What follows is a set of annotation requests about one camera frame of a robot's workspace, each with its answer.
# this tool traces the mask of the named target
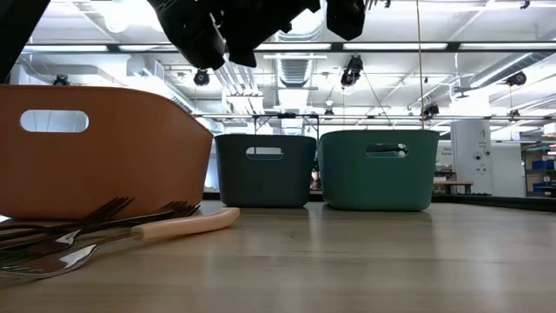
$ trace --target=fork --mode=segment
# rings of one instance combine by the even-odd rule
[[[238,208],[222,208],[211,216],[192,216],[137,225],[129,233],[112,236],[82,248],[58,252],[18,265],[0,267],[7,276],[44,279],[76,270],[86,264],[99,249],[127,238],[139,241],[197,234],[230,226],[240,215]]]
[[[52,253],[66,250],[75,243],[76,239],[79,236],[95,231],[106,230],[114,227],[131,227],[141,223],[155,222],[163,219],[192,216],[199,209],[199,205],[188,205],[187,202],[170,202],[161,207],[161,210],[164,209],[170,209],[171,211],[152,214],[148,216],[131,217],[123,220],[109,221],[100,224],[92,224],[79,230],[73,230],[62,236],[55,235],[47,237],[46,239],[40,238],[39,240],[41,241],[39,243],[35,243],[32,245],[24,243],[23,245],[26,248],[24,248],[23,250],[0,250],[0,264],[5,265],[30,258],[47,256]]]
[[[77,229],[88,224],[92,223],[100,223],[107,220],[110,220],[111,217],[119,213],[125,207],[127,207],[131,202],[133,202],[134,198],[129,197],[116,197],[103,206],[99,207],[98,209],[94,210],[90,213],[84,220],[77,223],[66,223],[57,226],[50,226],[50,227],[41,227],[36,225],[7,225],[0,227],[0,231],[2,230],[17,230],[17,229],[31,229],[31,230],[22,230],[17,232],[11,232],[8,234],[0,235],[0,242],[1,241],[9,241],[17,238],[22,238],[26,236],[34,236],[40,235],[43,233],[57,233],[59,231],[66,231],[71,229]],[[5,245],[0,245],[0,249],[5,248]]]

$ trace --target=wooden table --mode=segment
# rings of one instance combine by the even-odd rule
[[[204,203],[211,211],[219,203]],[[242,210],[232,229],[2,280],[2,313],[553,313],[556,215]]]
[[[434,182],[434,185],[437,186],[444,186],[444,189],[448,195],[452,194],[452,186],[464,186],[465,193],[471,194],[471,186],[473,182],[466,182],[466,181],[438,181]]]

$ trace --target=cutlery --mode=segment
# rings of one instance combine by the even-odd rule
[[[82,248],[58,252],[18,265],[0,267],[0,274],[31,279],[59,276],[86,264],[99,249],[109,243],[127,238],[139,241],[191,235],[230,226],[240,215],[238,208],[222,208],[211,216],[192,216],[168,221],[145,223],[134,226],[129,233],[111,236]]]
[[[13,248],[22,250],[0,250],[0,264],[21,262],[25,259],[47,256],[71,247],[80,235],[89,234],[99,230],[106,230],[115,227],[132,227],[141,223],[152,223],[164,219],[192,216],[199,209],[199,205],[188,205],[187,202],[171,202],[164,205],[161,210],[170,209],[163,213],[148,216],[131,217],[123,220],[109,221],[99,224],[91,224],[79,230],[73,230],[64,235],[53,235],[46,238],[39,238],[40,242],[29,244],[23,243]]]
[[[84,220],[76,223],[66,223],[57,226],[50,226],[50,227],[37,227],[36,225],[7,225],[0,227],[0,231],[3,230],[16,230],[16,229],[29,229],[31,230],[22,230],[17,232],[11,232],[8,234],[0,235],[0,242],[2,241],[9,241],[21,237],[26,236],[35,236],[41,235],[44,233],[56,233],[60,231],[67,231],[67,230],[74,230],[92,223],[100,223],[107,220],[110,220],[111,217],[118,214],[121,210],[127,207],[131,202],[133,202],[133,198],[129,197],[117,197],[106,204],[101,206],[100,208],[93,211]]]

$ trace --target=teal basket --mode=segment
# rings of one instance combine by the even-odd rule
[[[324,201],[337,210],[421,211],[431,203],[431,130],[342,130],[318,147]]]

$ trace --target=knife handle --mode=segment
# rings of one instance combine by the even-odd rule
[[[240,215],[238,208],[221,208],[210,216],[174,218],[166,221],[145,223],[131,229],[139,240],[166,238],[220,230],[231,225]]]

